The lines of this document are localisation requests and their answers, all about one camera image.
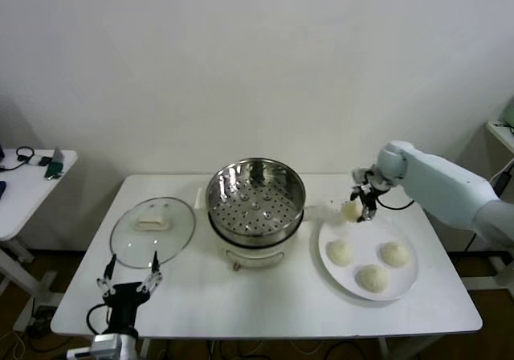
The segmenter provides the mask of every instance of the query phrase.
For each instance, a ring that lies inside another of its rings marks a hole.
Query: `white plate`
[[[327,244],[337,239],[342,239],[353,247],[353,262],[348,266],[337,266],[327,256]],[[407,265],[395,268],[382,260],[380,247],[390,241],[402,242],[410,250],[412,259]],[[321,260],[334,280],[351,293],[369,300],[397,300],[404,296],[418,279],[416,251],[405,233],[391,219],[380,218],[362,223],[324,223],[320,230],[318,248]],[[380,265],[389,271],[390,283],[383,292],[370,292],[357,283],[357,272],[369,264]]]

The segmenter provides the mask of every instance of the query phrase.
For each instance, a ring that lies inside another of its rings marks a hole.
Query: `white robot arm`
[[[354,188],[371,219],[379,195],[400,185],[407,195],[450,227],[473,230],[492,243],[514,244],[514,205],[502,202],[489,182],[404,141],[391,141],[370,169],[353,171]]]

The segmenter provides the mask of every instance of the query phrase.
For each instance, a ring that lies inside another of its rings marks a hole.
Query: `stainless steel steamer basket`
[[[269,248],[294,234],[304,204],[305,187],[298,174],[283,163],[257,157],[223,168],[206,191],[214,229],[246,248]]]

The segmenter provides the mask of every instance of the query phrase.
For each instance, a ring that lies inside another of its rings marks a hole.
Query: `floor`
[[[27,270],[36,278],[40,278],[48,270],[58,270],[59,276],[52,286],[56,292],[64,292],[81,260],[81,256],[73,254],[38,254],[34,263],[26,265]],[[483,258],[463,258],[458,263],[461,276],[487,276],[494,271],[488,261]],[[514,358],[514,302],[505,291],[471,292],[483,318],[483,328],[478,333],[454,334],[446,336],[434,345],[425,349],[419,356],[422,360],[435,359],[469,359],[481,360]],[[15,285],[10,284],[0,296],[0,338],[12,329],[19,312],[28,300],[28,295]],[[402,338],[388,339],[390,348],[394,348]],[[67,341],[49,333],[41,339],[29,340],[23,337],[27,351],[25,359],[52,359],[65,352],[66,348],[87,346],[88,340],[74,337]],[[12,345],[16,342],[12,334],[0,340],[0,360],[12,359]],[[216,342],[213,360],[233,360],[240,354],[252,353],[249,359],[284,359],[310,358],[313,360],[372,360],[379,359],[378,343],[375,339],[354,340],[340,344],[339,341],[298,341],[291,343],[285,340],[266,342]],[[48,350],[59,346],[57,350],[46,353],[36,350]],[[153,341],[149,349],[149,359],[208,359],[208,343],[200,340],[177,340],[172,342]],[[311,352],[302,354],[298,350]]]

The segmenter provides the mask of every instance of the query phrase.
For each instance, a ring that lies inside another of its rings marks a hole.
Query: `glass lid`
[[[178,198],[152,198],[121,216],[112,229],[111,252],[130,268],[150,268],[155,251],[163,264],[186,247],[194,226],[194,212],[187,203]]]

